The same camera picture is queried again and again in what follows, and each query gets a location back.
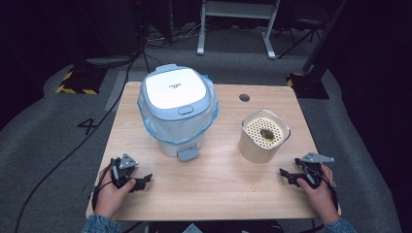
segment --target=metal strainer basket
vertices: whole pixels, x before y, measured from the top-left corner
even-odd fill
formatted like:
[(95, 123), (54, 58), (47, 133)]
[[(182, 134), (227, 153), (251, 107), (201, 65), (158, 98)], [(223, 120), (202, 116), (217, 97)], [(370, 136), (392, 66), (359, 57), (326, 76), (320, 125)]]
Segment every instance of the metal strainer basket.
[(243, 120), (239, 149), (249, 161), (265, 163), (290, 135), (290, 128), (278, 116), (260, 110)]

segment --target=person's left hand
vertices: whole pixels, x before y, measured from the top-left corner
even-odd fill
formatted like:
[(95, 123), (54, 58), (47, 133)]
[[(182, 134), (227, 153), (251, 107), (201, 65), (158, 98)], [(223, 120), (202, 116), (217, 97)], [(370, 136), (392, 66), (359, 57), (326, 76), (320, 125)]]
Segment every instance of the person's left hand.
[(131, 179), (122, 188), (117, 188), (112, 181), (112, 170), (106, 173), (101, 186), (103, 186), (98, 194), (94, 214), (112, 218), (112, 216), (120, 209), (127, 193), (136, 184), (136, 180)]

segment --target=human hand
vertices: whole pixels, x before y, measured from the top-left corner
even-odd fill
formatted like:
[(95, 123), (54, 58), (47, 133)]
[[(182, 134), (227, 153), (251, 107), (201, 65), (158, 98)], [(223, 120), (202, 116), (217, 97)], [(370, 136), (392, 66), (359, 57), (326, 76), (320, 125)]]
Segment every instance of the human hand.
[[(322, 171), (329, 180), (329, 183), (332, 183), (332, 171), (325, 164), (322, 164)], [(322, 181), (316, 189), (313, 189), (301, 178), (297, 179), (297, 183), (303, 188), (303, 191), (306, 193), (309, 200), (309, 204), (318, 213), (324, 225), (328, 225), (333, 221), (340, 219), (340, 215), (337, 213), (333, 205), (330, 190), (324, 181)]]
[(122, 188), (117, 188), (112, 183), (112, 170), (106, 173), (101, 183), (101, 188), (97, 197), (94, 214), (112, 218), (112, 216), (120, 209), (126, 194), (136, 184), (136, 180), (131, 179)]

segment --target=wooden table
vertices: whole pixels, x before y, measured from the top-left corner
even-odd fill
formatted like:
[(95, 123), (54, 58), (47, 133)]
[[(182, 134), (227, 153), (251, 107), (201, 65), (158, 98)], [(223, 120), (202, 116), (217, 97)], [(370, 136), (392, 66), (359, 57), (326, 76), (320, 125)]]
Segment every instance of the wooden table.
[[(146, 131), (136, 101), (141, 83), (125, 86), (100, 170), (111, 158), (127, 152), (138, 163), (132, 174), (153, 179), (143, 191), (127, 195), (114, 219), (260, 219), (316, 217), (302, 189), (289, 185), (279, 168), (300, 172), (294, 164), (316, 147), (307, 123), (287, 86), (215, 84), (220, 113), (205, 132), (199, 156), (189, 162), (163, 154), (155, 138)], [(251, 99), (242, 102), (239, 95)], [(256, 164), (238, 149), (242, 120), (266, 109), (290, 128), (291, 137), (272, 160)], [(86, 215), (92, 214), (88, 205)]]

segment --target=gray carpet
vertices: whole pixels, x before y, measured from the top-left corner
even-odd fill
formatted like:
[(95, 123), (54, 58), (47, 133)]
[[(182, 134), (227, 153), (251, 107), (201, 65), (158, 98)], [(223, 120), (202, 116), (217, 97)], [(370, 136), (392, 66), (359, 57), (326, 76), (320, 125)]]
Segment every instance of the gray carpet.
[[(303, 43), (284, 59), (269, 60), (259, 34), (262, 30), (207, 33), (203, 56), (196, 55), (196, 37), (165, 49), (146, 49), (146, 53), (161, 64), (176, 63), (209, 75), (214, 83), (286, 85), (285, 76), (301, 71), (316, 40)], [(278, 53), (292, 44), (287, 32), (271, 41)], [(159, 64), (155, 59), (148, 61), (151, 70)], [(14, 231), (18, 212), (30, 191), (86, 137), (86, 130), (77, 125), (90, 117), (97, 123), (107, 113), (120, 93), (126, 70), (126, 66), (109, 70), (98, 95), (56, 93), (69, 68), (50, 77), (44, 86), (45, 97), (0, 132), (1, 232)], [(132, 66), (129, 79), (141, 81), (146, 74), (141, 56)], [(391, 192), (347, 116), (336, 80), (327, 72), (323, 82), (329, 100), (298, 101), (319, 153), (335, 158), (330, 167), (338, 183), (342, 216), (359, 232), (401, 232)], [(86, 221), (87, 198), (115, 114), (109, 113), (95, 133), (40, 185), (24, 210), (18, 232), (81, 231)], [(279, 221), (286, 232), (311, 227), (309, 219)], [(123, 230), (133, 223), (122, 221)], [(133, 232), (145, 232), (146, 224)]]

